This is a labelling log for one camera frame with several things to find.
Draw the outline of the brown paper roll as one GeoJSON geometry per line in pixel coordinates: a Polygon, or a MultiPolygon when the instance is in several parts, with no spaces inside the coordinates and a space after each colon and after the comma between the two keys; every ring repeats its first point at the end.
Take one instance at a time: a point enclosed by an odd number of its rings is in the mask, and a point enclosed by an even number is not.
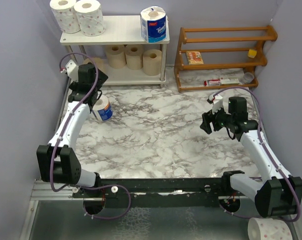
{"type": "Polygon", "coordinates": [[[95,63],[99,70],[101,70],[103,73],[107,74],[104,60],[99,58],[99,57],[93,57],[92,59],[93,59],[93,61],[91,61],[89,58],[85,59],[83,61],[83,64],[88,64],[88,63],[93,64],[93,63],[95,63]]]}
{"type": "Polygon", "coordinates": [[[156,76],[161,72],[162,52],[158,49],[143,53],[143,71],[148,76],[156,76]]]}
{"type": "Polygon", "coordinates": [[[128,44],[125,47],[126,63],[129,69],[143,68],[143,46],[141,44],[128,44]]]}
{"type": "Polygon", "coordinates": [[[107,45],[105,47],[106,57],[109,65],[115,69],[121,69],[126,65],[125,46],[107,45]]]}

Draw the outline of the blue roll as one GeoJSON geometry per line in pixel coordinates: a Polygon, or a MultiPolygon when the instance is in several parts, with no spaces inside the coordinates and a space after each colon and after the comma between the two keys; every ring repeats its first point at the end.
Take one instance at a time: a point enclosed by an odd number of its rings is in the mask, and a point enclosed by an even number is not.
{"type": "Polygon", "coordinates": [[[113,110],[108,97],[102,95],[94,105],[92,113],[100,122],[109,120],[113,116],[113,110]]]}
{"type": "Polygon", "coordinates": [[[141,36],[147,43],[157,43],[166,37],[166,12],[159,6],[145,8],[140,13],[141,36]]]}

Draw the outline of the white red-dotted roll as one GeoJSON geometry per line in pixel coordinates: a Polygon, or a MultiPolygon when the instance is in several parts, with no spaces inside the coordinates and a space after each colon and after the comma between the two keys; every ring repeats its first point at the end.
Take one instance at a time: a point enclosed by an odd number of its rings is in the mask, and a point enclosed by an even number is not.
{"type": "Polygon", "coordinates": [[[63,33],[73,34],[80,31],[74,10],[76,0],[51,0],[49,5],[63,33]]]}
{"type": "Polygon", "coordinates": [[[95,37],[105,32],[101,4],[97,0],[79,0],[74,5],[81,32],[95,37]]]}

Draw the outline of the white red-dotted roll front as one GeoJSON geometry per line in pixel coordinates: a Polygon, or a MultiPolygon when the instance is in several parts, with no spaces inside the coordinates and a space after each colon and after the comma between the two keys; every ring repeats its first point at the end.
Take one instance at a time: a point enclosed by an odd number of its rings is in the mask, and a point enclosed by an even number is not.
{"type": "Polygon", "coordinates": [[[74,10],[76,0],[51,0],[49,5],[63,33],[73,34],[80,31],[74,10]]]}

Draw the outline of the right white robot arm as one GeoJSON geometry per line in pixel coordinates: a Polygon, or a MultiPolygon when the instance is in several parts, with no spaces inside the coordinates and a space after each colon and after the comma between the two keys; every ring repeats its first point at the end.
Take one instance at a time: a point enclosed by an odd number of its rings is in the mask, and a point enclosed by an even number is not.
{"type": "Polygon", "coordinates": [[[294,177],[280,163],[275,153],[265,141],[264,134],[256,120],[248,118],[247,101],[244,97],[231,97],[228,112],[223,107],[223,97],[210,96],[212,109],[202,114],[200,128],[207,134],[225,128],[233,133],[249,152],[262,178],[257,182],[241,170],[223,173],[221,192],[231,196],[236,191],[244,194],[255,203],[263,218],[296,215],[301,213],[302,179],[294,177]]]}

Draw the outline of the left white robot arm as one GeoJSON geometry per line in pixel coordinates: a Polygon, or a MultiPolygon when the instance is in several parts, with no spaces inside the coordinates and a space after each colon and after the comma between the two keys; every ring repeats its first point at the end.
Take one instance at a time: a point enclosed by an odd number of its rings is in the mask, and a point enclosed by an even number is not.
{"type": "Polygon", "coordinates": [[[69,61],[66,69],[68,75],[77,76],[77,81],[69,86],[71,94],[67,111],[57,132],[48,144],[37,148],[40,176],[51,185],[58,183],[84,187],[85,193],[93,198],[101,193],[100,176],[81,167],[75,146],[84,122],[102,97],[100,89],[108,76],[92,63],[76,65],[69,61]]]}

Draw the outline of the white two-tier shelf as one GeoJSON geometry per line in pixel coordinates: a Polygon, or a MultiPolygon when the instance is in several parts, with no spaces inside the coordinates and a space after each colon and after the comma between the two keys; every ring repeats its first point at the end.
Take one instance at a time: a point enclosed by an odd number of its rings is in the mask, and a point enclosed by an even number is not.
{"type": "MultiPolygon", "coordinates": [[[[88,37],[81,32],[62,33],[60,38],[61,45],[65,46],[67,51],[72,52],[72,46],[78,46],[82,53],[86,53],[85,46],[108,46],[108,45],[146,45],[147,42],[141,36],[140,16],[138,15],[109,15],[104,16],[106,31],[94,37],[88,37]]],[[[146,75],[143,70],[130,70],[128,67],[114,69],[104,61],[108,80],[105,86],[135,86],[135,85],[159,85],[163,86],[165,79],[165,66],[167,45],[170,42],[169,25],[166,25],[166,38],[158,42],[162,51],[161,72],[155,76],[146,75]]]]}

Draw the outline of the red white box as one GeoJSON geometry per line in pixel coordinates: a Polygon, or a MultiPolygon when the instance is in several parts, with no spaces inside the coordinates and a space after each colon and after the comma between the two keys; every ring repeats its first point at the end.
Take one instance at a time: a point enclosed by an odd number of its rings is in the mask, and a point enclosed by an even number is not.
{"type": "Polygon", "coordinates": [[[210,79],[204,81],[205,87],[218,87],[221,85],[220,79],[210,79]]]}

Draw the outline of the white green box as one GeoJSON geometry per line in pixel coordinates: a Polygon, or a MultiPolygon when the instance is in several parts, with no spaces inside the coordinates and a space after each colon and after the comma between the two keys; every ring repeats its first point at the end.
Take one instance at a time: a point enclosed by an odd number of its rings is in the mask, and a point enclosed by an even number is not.
{"type": "Polygon", "coordinates": [[[228,85],[239,85],[240,81],[238,78],[225,78],[225,77],[221,77],[220,78],[220,82],[222,86],[228,86],[228,85]]]}

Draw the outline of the clear plastic cup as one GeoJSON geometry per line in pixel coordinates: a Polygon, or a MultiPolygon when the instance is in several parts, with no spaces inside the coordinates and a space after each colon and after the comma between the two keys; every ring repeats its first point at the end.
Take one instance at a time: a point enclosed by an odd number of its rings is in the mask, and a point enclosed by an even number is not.
{"type": "Polygon", "coordinates": [[[246,72],[241,80],[242,84],[250,84],[254,80],[255,76],[251,72],[246,72]]]}

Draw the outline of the brown wooden rack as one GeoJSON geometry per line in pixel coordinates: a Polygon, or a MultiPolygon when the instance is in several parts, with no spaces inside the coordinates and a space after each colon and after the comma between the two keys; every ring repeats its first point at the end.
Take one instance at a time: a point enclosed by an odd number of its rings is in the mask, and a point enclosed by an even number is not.
{"type": "Polygon", "coordinates": [[[278,34],[273,26],[251,26],[251,27],[216,27],[216,28],[180,28],[178,45],[174,64],[174,76],[178,92],[200,91],[225,89],[225,85],[221,86],[197,86],[197,87],[182,87],[180,81],[180,71],[199,71],[199,70],[220,70],[220,69],[243,69],[246,72],[254,73],[256,67],[266,66],[268,61],[263,52],[265,42],[275,42],[278,39],[278,34]],[[235,37],[188,37],[188,33],[222,33],[222,32],[255,32],[263,31],[261,36],[235,36],[235,37]],[[256,42],[252,48],[257,52],[252,61],[234,62],[234,63],[201,63],[201,64],[186,64],[183,62],[182,55],[185,55],[188,50],[182,49],[186,44],[204,44],[204,43],[232,43],[232,42],[256,42]]]}

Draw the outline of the orange patterned booklet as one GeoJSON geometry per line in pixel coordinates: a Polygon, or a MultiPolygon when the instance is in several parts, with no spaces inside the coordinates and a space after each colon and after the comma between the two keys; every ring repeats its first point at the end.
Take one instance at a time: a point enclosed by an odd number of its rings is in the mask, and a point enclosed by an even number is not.
{"type": "Polygon", "coordinates": [[[186,51],[186,57],[189,65],[202,65],[204,63],[199,51],[186,51]]]}

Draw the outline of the black base crossbar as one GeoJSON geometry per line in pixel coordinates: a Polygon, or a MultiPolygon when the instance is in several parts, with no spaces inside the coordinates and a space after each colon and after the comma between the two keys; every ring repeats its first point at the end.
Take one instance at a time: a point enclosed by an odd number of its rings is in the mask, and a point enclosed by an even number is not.
{"type": "Polygon", "coordinates": [[[106,208],[218,208],[219,201],[242,194],[222,187],[222,178],[123,178],[102,179],[106,189],[80,188],[75,199],[104,204],[106,208]]]}

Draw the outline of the yellow cap jar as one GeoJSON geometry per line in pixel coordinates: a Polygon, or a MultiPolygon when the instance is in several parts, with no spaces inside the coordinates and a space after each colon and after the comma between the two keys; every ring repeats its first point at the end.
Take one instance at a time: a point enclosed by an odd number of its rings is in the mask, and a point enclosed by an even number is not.
{"type": "Polygon", "coordinates": [[[257,56],[257,50],[255,49],[249,49],[248,51],[248,57],[251,59],[254,59],[257,56]]]}

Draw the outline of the white dotted roll bottom corner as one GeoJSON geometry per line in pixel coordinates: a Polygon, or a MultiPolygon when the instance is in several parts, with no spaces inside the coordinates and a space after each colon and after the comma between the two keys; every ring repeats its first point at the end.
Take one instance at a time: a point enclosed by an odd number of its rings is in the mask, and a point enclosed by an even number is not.
{"type": "Polygon", "coordinates": [[[288,225],[272,218],[251,218],[248,222],[249,240],[292,240],[288,225]]]}

